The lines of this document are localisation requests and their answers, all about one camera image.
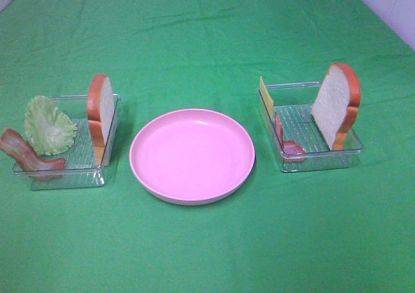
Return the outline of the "yellow cheese slice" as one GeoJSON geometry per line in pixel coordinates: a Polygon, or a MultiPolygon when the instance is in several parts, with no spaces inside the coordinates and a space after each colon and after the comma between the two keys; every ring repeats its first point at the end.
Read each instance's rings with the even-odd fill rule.
{"type": "Polygon", "coordinates": [[[274,100],[270,96],[262,76],[260,76],[259,92],[262,96],[265,108],[267,109],[268,116],[273,120],[274,119],[274,100]]]}

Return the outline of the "bacon strip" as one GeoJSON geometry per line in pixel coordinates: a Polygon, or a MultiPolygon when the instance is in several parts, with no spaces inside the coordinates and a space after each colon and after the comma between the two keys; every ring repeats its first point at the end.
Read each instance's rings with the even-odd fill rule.
{"type": "Polygon", "coordinates": [[[62,170],[65,167],[65,158],[43,159],[17,131],[5,128],[1,134],[1,150],[11,158],[25,172],[46,171],[45,174],[30,175],[34,180],[46,181],[61,178],[61,174],[53,174],[51,170],[62,170]]]}
{"type": "Polygon", "coordinates": [[[274,129],[276,133],[276,147],[278,151],[278,159],[283,162],[303,162],[305,158],[300,158],[300,154],[305,153],[305,149],[293,140],[284,140],[283,123],[278,115],[274,112],[274,129]]]}

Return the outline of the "toast bread slice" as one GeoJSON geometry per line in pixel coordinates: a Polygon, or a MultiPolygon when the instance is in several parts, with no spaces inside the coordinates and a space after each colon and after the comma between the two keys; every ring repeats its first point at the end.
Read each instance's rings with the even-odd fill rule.
{"type": "Polygon", "coordinates": [[[311,108],[311,115],[330,150],[342,150],[354,125],[362,90],[356,72],[345,63],[330,65],[311,108]]]}
{"type": "Polygon", "coordinates": [[[96,74],[89,86],[87,116],[97,165],[102,164],[114,111],[115,105],[110,78],[108,75],[96,74]]]}

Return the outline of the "green lettuce leaf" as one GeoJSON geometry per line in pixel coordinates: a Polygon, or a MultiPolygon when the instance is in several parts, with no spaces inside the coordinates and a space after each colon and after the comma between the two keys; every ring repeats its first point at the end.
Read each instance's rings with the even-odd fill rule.
{"type": "Polygon", "coordinates": [[[25,134],[38,155],[58,155],[75,142],[77,125],[49,98],[31,99],[25,112],[25,134]]]}

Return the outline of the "pink round plate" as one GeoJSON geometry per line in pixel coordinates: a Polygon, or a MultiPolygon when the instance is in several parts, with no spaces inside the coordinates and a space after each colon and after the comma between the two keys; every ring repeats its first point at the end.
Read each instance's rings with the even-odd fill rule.
{"type": "Polygon", "coordinates": [[[235,192],[249,176],[255,148],[246,129],[223,113],[176,110],[145,125],[132,141],[132,172],[155,197],[204,205],[235,192]]]}

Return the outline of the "right clear plastic tray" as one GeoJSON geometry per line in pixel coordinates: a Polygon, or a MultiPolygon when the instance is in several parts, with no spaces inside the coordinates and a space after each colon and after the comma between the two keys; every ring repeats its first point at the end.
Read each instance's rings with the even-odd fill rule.
{"type": "Polygon", "coordinates": [[[278,159],[274,119],[268,116],[258,89],[263,121],[281,171],[343,169],[359,164],[359,154],[363,150],[363,145],[357,134],[350,130],[344,148],[331,151],[311,115],[311,107],[320,89],[319,82],[265,85],[274,100],[274,112],[278,113],[283,123],[284,140],[293,140],[305,149],[305,153],[299,155],[300,158],[305,158],[303,162],[283,162],[278,159]]]}

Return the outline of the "clear plastic tray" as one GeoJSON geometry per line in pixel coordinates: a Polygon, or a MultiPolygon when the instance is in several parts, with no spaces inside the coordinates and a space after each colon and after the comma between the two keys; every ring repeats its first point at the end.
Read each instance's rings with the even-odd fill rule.
{"type": "Polygon", "coordinates": [[[114,113],[100,165],[95,161],[95,151],[89,132],[87,96],[64,95],[53,97],[51,100],[60,111],[77,124],[77,136],[73,146],[62,154],[44,157],[45,159],[65,158],[65,168],[24,171],[18,164],[14,164],[12,168],[14,175],[33,191],[103,186],[112,174],[113,165],[110,163],[110,157],[119,122],[121,96],[113,94],[114,113]]]}
{"type": "Polygon", "coordinates": [[[350,130],[344,148],[331,151],[311,115],[311,107],[320,89],[319,82],[265,85],[274,100],[274,112],[278,113],[283,123],[284,140],[293,140],[305,149],[305,153],[299,155],[300,158],[305,158],[303,162],[283,162],[278,159],[274,119],[268,116],[258,89],[263,121],[281,171],[343,169],[359,164],[359,154],[363,150],[363,145],[357,134],[350,130]]]}

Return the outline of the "green tablecloth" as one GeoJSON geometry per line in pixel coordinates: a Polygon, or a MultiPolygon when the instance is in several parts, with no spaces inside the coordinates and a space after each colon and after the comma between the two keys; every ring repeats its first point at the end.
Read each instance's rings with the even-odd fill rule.
{"type": "Polygon", "coordinates": [[[413,292],[414,53],[360,0],[14,0],[1,13],[1,127],[35,95],[122,97],[112,175],[31,191],[1,156],[2,292],[413,292]],[[320,80],[362,86],[355,167],[282,173],[257,94],[320,80]],[[255,143],[246,183],[210,205],[146,192],[136,133],[181,108],[237,119],[255,143]]]}

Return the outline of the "left clear plastic tray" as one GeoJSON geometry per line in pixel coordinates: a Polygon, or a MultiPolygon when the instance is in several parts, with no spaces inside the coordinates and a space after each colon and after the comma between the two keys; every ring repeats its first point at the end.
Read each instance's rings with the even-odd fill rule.
{"type": "Polygon", "coordinates": [[[110,157],[119,122],[121,96],[113,94],[114,113],[100,165],[95,161],[95,151],[89,132],[87,96],[64,95],[53,97],[51,100],[60,111],[77,124],[77,136],[73,146],[62,154],[44,157],[45,159],[65,158],[65,168],[24,171],[18,164],[14,164],[12,168],[14,175],[33,191],[103,186],[112,174],[113,165],[110,163],[110,157]]]}

